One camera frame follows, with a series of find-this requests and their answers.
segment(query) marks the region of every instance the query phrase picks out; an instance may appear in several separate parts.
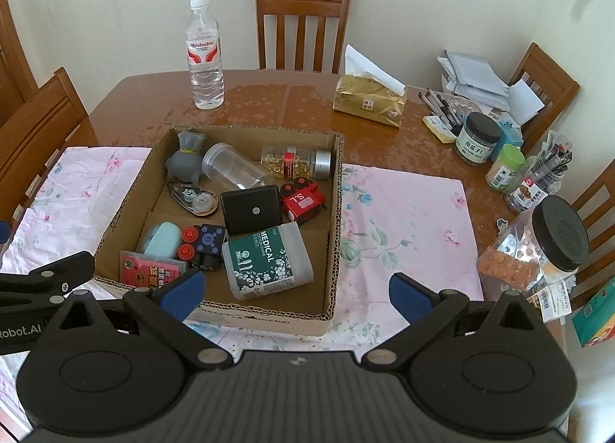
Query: glass jar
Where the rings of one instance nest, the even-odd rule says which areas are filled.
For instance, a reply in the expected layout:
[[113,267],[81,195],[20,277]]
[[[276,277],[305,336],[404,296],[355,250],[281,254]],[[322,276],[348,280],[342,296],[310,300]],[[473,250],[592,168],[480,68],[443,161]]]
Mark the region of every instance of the glass jar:
[[296,146],[266,146],[261,153],[261,166],[278,179],[326,179],[331,173],[331,152],[308,150]]
[[549,284],[575,273],[589,254],[579,215],[564,199],[548,195],[522,212],[479,257],[481,277],[526,292],[542,277]]
[[555,195],[562,188],[564,173],[554,174],[545,167],[542,157],[530,157],[522,171],[504,190],[506,204],[516,212],[536,207],[547,195]]
[[502,136],[502,129],[491,117],[474,111],[465,123],[455,141],[455,151],[466,164],[484,164]]
[[502,191],[525,164],[525,157],[516,146],[506,143],[485,176],[491,188]]
[[249,161],[227,143],[216,143],[207,150],[201,167],[209,179],[226,180],[238,189],[271,183],[271,177],[258,163]]

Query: green lid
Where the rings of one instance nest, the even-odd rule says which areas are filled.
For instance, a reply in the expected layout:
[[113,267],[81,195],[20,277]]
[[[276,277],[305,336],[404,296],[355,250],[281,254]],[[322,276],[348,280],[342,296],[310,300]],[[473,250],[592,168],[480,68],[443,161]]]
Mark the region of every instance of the green lid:
[[521,153],[521,150],[510,143],[506,143],[502,147],[497,158],[499,158],[513,173],[519,170],[525,162],[525,157],[523,153]]

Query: green label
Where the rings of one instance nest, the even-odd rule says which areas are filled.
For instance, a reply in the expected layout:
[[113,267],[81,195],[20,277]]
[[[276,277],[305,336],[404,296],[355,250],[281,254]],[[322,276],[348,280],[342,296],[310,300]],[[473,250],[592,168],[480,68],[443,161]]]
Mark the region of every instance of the green label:
[[229,250],[242,294],[259,297],[295,286],[277,227],[231,240]]

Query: water bottle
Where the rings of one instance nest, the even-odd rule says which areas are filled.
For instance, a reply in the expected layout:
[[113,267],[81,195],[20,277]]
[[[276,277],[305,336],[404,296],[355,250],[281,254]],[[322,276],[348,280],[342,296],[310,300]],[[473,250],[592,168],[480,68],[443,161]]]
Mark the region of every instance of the water bottle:
[[194,103],[198,108],[210,110],[224,101],[219,26],[209,11],[209,0],[191,0],[190,9],[186,45]]

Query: red package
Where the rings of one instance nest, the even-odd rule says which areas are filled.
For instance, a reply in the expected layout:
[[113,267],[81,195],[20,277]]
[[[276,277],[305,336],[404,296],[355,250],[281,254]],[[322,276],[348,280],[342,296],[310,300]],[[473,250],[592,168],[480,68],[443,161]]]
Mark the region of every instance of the red package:
[[185,261],[146,256],[138,252],[122,251],[119,260],[121,282],[133,287],[159,289],[188,269]]

